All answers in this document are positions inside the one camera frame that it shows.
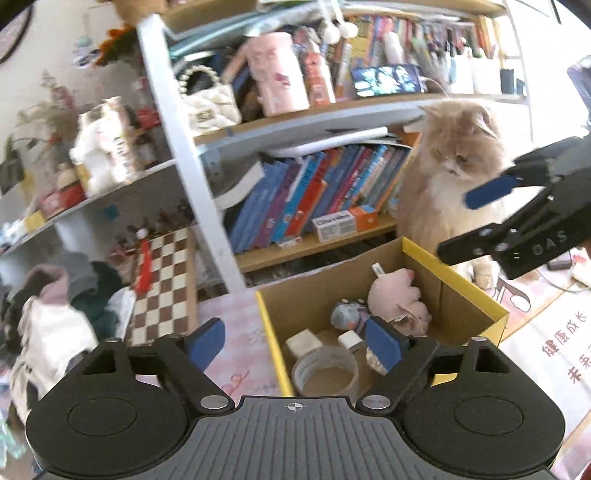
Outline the pink plush toy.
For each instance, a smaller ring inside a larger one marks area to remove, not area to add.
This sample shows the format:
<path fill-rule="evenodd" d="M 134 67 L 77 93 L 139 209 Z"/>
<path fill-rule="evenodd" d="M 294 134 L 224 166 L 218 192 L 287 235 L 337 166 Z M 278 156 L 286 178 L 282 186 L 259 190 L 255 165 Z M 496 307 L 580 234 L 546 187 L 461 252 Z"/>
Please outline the pink plush toy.
<path fill-rule="evenodd" d="M 370 287 L 370 313 L 393 323 L 406 336 L 425 336 L 432 315 L 421 301 L 421 290 L 413 285 L 415 272 L 400 268 L 386 273 L 380 263 L 372 265 L 377 278 Z"/>

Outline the yellow cardboard box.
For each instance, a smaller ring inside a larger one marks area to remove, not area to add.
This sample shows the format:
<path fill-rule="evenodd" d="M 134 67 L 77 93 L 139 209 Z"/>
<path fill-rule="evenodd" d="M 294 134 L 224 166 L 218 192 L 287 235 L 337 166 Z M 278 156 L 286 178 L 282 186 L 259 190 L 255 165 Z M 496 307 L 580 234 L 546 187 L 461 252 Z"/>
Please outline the yellow cardboard box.
<path fill-rule="evenodd" d="M 508 311 L 478 286 L 407 238 L 351 260 L 260 288 L 256 293 L 280 395 L 297 389 L 296 359 L 287 340 L 304 330 L 335 343 L 339 323 L 356 321 L 351 305 L 366 301 L 370 313 L 396 322 L 405 334 L 431 335 L 461 345 L 475 336 L 500 343 Z"/>

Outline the tablet screen on shelf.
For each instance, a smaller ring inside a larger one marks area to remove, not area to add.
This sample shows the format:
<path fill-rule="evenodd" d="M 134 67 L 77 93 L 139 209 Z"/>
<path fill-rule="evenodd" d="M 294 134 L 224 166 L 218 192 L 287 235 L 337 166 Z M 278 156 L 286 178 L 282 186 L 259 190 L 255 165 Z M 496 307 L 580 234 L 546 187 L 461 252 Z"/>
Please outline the tablet screen on shelf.
<path fill-rule="evenodd" d="M 351 77 L 359 98 L 423 92 L 421 71 L 413 64 L 358 68 L 351 71 Z"/>

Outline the clear tape roll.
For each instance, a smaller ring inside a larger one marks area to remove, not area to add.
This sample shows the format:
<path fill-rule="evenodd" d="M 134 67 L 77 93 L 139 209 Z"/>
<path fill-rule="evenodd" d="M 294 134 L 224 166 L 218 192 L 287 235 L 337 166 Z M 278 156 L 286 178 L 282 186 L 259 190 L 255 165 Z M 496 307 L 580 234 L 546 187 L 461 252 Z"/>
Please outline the clear tape roll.
<path fill-rule="evenodd" d="M 322 346 L 294 364 L 290 375 L 297 394 L 304 397 L 360 395 L 360 369 L 356 357 L 342 347 Z"/>

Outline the white quilted pearl handbag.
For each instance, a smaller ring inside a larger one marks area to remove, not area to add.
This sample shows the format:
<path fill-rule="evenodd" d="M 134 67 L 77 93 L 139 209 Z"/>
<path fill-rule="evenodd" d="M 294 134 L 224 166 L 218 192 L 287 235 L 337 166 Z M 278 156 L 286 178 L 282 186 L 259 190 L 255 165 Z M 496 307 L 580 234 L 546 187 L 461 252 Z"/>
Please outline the white quilted pearl handbag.
<path fill-rule="evenodd" d="M 204 74 L 211 87 L 188 93 L 188 81 L 196 74 Z M 178 90 L 194 137 L 209 135 L 242 123 L 242 113 L 235 100 L 235 92 L 221 81 L 211 67 L 193 65 L 185 68 L 178 78 Z"/>

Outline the fluffy cream orange cat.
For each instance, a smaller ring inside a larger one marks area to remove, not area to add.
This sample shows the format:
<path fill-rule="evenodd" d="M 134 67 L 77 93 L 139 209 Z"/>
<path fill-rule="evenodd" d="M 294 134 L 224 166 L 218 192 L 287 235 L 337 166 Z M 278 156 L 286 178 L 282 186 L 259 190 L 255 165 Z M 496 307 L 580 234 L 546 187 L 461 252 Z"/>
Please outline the fluffy cream orange cat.
<path fill-rule="evenodd" d="M 435 255 L 438 245 L 500 223 L 535 196 L 518 189 L 478 210 L 464 195 L 510 167 L 501 131 L 486 104 L 446 100 L 422 107 L 421 139 L 398 195 L 397 235 Z"/>

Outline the row of books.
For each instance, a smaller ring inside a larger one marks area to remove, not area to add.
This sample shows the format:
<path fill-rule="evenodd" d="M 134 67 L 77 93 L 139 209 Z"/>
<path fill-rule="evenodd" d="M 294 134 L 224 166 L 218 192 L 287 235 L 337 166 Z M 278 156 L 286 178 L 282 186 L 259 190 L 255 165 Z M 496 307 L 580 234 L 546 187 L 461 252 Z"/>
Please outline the row of books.
<path fill-rule="evenodd" d="M 223 215 L 231 251 L 283 248 L 307 234 L 317 238 L 315 218 L 356 206 L 372 206 L 379 220 L 410 152 L 400 143 L 365 142 L 257 162 L 252 186 Z"/>

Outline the pile of clothes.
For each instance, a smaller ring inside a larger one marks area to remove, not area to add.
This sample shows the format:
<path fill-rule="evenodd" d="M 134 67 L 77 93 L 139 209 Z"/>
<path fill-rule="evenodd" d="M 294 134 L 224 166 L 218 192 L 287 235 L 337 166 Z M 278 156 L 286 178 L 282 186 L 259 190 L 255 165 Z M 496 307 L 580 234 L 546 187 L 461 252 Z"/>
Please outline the pile of clothes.
<path fill-rule="evenodd" d="M 24 424 L 33 407 L 98 344 L 125 337 L 137 296 L 118 271 L 63 251 L 1 296 L 1 389 Z"/>

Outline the white power adapter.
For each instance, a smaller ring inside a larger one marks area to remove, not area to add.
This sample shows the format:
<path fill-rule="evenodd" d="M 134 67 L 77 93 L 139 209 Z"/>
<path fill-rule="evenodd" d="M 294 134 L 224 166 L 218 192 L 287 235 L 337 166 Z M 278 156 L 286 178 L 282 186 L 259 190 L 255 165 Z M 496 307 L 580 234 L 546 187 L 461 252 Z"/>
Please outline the white power adapter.
<path fill-rule="evenodd" d="M 339 346 L 346 351 L 355 353 L 365 346 L 363 339 L 355 331 L 349 330 L 338 336 Z"/>

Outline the white bookshelf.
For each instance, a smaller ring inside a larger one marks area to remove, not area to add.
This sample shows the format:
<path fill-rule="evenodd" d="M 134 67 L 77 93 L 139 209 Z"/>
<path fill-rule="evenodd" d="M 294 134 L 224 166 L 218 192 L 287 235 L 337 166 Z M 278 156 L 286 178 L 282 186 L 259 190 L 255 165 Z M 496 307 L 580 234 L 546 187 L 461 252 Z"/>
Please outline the white bookshelf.
<path fill-rule="evenodd" d="M 415 18 L 441 13 L 478 20 L 508 12 L 504 1 L 188 1 L 179 6 L 167 1 L 117 1 L 114 7 L 123 23 L 136 29 L 173 163 L 204 232 L 205 248 L 230 292 L 242 291 L 245 283 L 221 219 L 213 214 L 211 185 L 221 178 L 224 164 L 245 159 L 256 149 L 256 141 L 288 138 L 294 129 L 311 135 L 322 121 L 368 114 L 369 108 L 365 101 L 329 104 L 197 137 L 189 131 L 181 110 L 171 60 L 197 47 L 257 37 L 287 23 L 321 19 L 341 26 L 346 18 L 358 14 Z"/>

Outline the white foam block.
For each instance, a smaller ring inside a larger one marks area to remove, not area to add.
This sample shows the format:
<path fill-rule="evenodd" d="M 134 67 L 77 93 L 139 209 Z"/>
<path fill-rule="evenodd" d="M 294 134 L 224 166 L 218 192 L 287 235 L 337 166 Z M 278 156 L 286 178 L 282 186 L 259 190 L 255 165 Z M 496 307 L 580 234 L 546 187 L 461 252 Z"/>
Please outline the white foam block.
<path fill-rule="evenodd" d="M 287 339 L 286 348 L 287 352 L 290 353 L 290 357 L 297 360 L 322 348 L 322 341 L 310 329 L 304 329 Z"/>

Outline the wooden chess board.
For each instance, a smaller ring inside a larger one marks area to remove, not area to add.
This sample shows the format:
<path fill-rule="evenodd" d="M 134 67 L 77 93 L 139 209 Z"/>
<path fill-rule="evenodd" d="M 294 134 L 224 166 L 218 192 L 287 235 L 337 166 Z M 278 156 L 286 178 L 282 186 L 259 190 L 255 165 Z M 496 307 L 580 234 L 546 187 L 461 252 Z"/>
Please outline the wooden chess board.
<path fill-rule="evenodd" d="M 125 340 L 131 346 L 149 344 L 168 334 L 188 334 L 197 328 L 197 267 L 195 238 L 182 227 L 149 239 L 151 285 L 133 307 Z M 139 271 L 140 253 L 132 263 L 132 286 Z"/>

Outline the red ribbon on chessboard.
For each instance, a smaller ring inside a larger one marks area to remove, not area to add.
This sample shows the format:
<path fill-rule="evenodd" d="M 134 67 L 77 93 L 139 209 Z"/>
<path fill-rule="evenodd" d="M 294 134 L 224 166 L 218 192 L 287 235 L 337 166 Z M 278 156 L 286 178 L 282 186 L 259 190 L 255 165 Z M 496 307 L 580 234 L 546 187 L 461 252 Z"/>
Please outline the red ribbon on chessboard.
<path fill-rule="evenodd" d="M 136 238 L 139 241 L 139 271 L 136 277 L 134 290 L 138 297 L 148 293 L 151 285 L 151 247 L 148 239 L 148 230 L 140 228 L 136 232 Z"/>

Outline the pink cup with stickers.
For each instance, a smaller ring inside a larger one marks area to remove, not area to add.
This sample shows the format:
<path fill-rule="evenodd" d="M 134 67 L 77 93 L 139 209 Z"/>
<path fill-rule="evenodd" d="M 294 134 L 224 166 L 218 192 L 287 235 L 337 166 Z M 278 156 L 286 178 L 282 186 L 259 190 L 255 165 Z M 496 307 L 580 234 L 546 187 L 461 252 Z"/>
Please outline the pink cup with stickers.
<path fill-rule="evenodd" d="M 266 117 L 308 110 L 304 74 L 290 33 L 273 32 L 250 38 L 245 43 L 245 56 Z"/>

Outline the white digital wrist watch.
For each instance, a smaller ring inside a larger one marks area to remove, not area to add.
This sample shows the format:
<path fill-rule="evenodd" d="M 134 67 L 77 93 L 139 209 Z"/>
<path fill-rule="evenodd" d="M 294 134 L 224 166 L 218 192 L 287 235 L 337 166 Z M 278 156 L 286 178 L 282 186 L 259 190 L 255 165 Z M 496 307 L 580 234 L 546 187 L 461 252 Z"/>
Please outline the white digital wrist watch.
<path fill-rule="evenodd" d="M 382 376 L 385 376 L 388 373 L 388 370 L 381 363 L 378 356 L 370 350 L 370 348 L 366 349 L 366 361 L 370 369 L 374 370 L 376 373 Z"/>

